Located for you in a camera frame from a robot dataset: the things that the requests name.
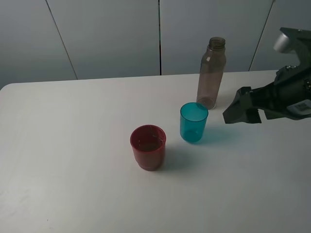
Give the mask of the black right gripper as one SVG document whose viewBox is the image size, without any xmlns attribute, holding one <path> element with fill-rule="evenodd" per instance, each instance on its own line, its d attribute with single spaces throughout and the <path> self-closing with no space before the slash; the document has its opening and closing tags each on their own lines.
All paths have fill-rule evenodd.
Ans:
<svg viewBox="0 0 311 233">
<path fill-rule="evenodd" d="M 275 80 L 265 87 L 241 87 L 223 112 L 226 124 L 261 123 L 258 109 L 267 119 L 301 120 L 311 117 L 311 68 L 301 70 L 285 66 L 276 72 Z"/>
</svg>

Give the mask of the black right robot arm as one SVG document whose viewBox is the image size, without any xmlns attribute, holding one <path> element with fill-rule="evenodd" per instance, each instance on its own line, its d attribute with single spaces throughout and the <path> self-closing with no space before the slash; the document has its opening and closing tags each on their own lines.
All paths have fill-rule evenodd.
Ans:
<svg viewBox="0 0 311 233">
<path fill-rule="evenodd" d="M 283 67 L 275 80 L 260 88 L 237 90 L 233 102 L 223 112 L 226 124 L 261 123 L 259 110 L 268 120 L 311 117 L 311 68 Z"/>
</svg>

